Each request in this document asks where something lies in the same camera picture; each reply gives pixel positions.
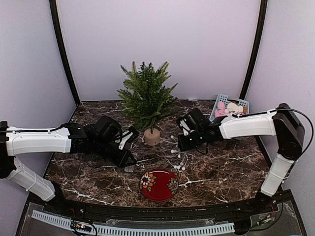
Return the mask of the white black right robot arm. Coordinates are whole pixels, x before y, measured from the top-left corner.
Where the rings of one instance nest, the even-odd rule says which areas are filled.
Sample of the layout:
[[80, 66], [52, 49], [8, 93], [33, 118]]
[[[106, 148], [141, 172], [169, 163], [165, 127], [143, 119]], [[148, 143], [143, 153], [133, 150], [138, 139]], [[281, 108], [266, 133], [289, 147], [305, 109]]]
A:
[[296, 110], [286, 103], [264, 112], [246, 115], [224, 115], [210, 120], [199, 109], [193, 109], [176, 121], [183, 130], [178, 136], [180, 151], [196, 149], [202, 144], [242, 137], [268, 137], [276, 141], [278, 150], [256, 199], [251, 203], [255, 213], [270, 205], [270, 198], [302, 156], [305, 128]]

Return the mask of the black front rail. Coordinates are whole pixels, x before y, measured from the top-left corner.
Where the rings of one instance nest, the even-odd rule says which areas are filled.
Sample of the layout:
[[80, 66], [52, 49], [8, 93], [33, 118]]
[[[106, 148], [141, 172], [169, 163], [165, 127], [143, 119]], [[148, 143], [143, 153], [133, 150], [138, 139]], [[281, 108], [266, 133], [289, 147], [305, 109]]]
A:
[[110, 216], [118, 218], [194, 218], [214, 216], [218, 218], [242, 218], [255, 213], [265, 213], [271, 210], [269, 204], [265, 207], [255, 206], [253, 199], [234, 203], [195, 206], [195, 207], [123, 207], [90, 204], [73, 200], [65, 200], [69, 208], [74, 209], [78, 217], [84, 219], [103, 220]]

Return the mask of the pink felt ornament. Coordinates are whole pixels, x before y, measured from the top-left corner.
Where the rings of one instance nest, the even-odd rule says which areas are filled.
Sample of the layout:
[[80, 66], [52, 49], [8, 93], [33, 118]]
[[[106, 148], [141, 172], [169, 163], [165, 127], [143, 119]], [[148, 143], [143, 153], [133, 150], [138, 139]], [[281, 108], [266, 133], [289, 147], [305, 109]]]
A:
[[215, 110], [214, 112], [215, 118], [229, 116], [229, 111], [225, 111], [225, 109]]

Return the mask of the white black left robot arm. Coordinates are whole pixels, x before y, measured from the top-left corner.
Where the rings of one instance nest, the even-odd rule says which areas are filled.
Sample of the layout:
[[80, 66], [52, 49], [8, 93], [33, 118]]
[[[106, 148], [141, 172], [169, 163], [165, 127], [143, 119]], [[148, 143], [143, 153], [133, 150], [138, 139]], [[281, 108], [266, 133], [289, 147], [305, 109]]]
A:
[[40, 177], [26, 167], [19, 154], [59, 152], [95, 154], [115, 166], [125, 168], [136, 164], [131, 151], [125, 147], [139, 135], [133, 127], [123, 131], [111, 117], [103, 116], [96, 123], [80, 125], [68, 122], [56, 128], [25, 129], [0, 123], [0, 177], [10, 180], [41, 200], [50, 202], [58, 214], [69, 211], [69, 202], [63, 199], [60, 187]]

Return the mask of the white ball string lights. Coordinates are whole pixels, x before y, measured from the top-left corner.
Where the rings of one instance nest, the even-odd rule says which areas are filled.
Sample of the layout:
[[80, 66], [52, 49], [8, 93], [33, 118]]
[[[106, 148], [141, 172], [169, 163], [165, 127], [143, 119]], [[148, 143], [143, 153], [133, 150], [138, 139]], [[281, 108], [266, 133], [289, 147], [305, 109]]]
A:
[[133, 173], [149, 167], [170, 167], [174, 170], [183, 170], [187, 165], [188, 156], [180, 152], [177, 147], [177, 138], [171, 134], [162, 134], [159, 143], [151, 146], [145, 142], [145, 135], [141, 134], [130, 145], [130, 150], [137, 163], [125, 167], [124, 171]]

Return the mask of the light blue plastic basket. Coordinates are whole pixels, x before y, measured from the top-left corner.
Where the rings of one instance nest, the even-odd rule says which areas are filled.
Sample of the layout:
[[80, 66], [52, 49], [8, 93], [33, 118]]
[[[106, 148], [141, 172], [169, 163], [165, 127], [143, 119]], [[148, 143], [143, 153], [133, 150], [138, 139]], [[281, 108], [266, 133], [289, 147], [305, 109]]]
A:
[[249, 108], [250, 104], [248, 101], [219, 93], [209, 120], [213, 121], [218, 117], [230, 117], [232, 115], [247, 115], [249, 113]]

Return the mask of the white felt ornament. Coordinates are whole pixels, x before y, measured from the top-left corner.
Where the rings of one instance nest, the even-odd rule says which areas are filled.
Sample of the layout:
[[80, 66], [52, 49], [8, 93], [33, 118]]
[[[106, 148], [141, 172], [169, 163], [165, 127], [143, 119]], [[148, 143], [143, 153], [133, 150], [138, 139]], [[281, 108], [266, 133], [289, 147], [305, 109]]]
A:
[[233, 113], [242, 113], [244, 111], [243, 106], [238, 105], [233, 102], [228, 103], [227, 109], [229, 110], [229, 112], [233, 112]]

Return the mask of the small green christmas tree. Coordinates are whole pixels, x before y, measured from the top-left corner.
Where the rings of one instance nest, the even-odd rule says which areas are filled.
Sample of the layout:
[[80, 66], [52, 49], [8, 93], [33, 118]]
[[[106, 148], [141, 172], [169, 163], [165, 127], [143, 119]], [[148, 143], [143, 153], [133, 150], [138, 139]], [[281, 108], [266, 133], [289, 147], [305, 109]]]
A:
[[144, 142], [150, 146], [160, 143], [160, 131], [156, 124], [171, 114], [177, 100], [172, 94], [177, 84], [171, 87], [164, 84], [171, 77], [168, 67], [168, 62], [157, 69], [151, 62], [143, 62], [137, 67], [135, 61], [131, 63], [130, 70], [120, 66], [126, 75], [124, 88], [118, 90], [124, 104], [124, 114], [136, 129], [144, 132]]

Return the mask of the red floral plate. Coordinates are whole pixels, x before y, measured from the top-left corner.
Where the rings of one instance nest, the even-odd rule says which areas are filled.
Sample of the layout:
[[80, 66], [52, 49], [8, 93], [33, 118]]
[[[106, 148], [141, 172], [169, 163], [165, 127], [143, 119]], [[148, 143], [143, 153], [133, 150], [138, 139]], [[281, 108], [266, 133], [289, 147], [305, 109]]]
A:
[[176, 175], [164, 168], [145, 172], [139, 180], [141, 194], [153, 202], [165, 202], [174, 197], [179, 188]]

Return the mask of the small circuit board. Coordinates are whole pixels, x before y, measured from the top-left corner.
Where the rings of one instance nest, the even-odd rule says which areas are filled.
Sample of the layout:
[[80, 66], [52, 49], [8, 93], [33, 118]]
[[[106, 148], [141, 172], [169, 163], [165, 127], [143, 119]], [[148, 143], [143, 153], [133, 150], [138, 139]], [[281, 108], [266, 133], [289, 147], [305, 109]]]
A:
[[76, 221], [71, 221], [70, 228], [73, 230], [87, 230], [85, 224]]

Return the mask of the pink fluffy pompom ornament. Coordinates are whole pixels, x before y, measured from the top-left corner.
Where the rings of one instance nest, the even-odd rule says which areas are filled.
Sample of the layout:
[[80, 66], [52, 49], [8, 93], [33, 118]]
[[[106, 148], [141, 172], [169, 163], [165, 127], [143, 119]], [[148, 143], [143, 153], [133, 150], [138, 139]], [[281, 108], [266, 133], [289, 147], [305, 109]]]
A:
[[224, 110], [224, 109], [225, 109], [225, 103], [222, 102], [222, 101], [219, 101], [219, 102], [217, 103], [217, 109], [218, 109], [218, 110]]

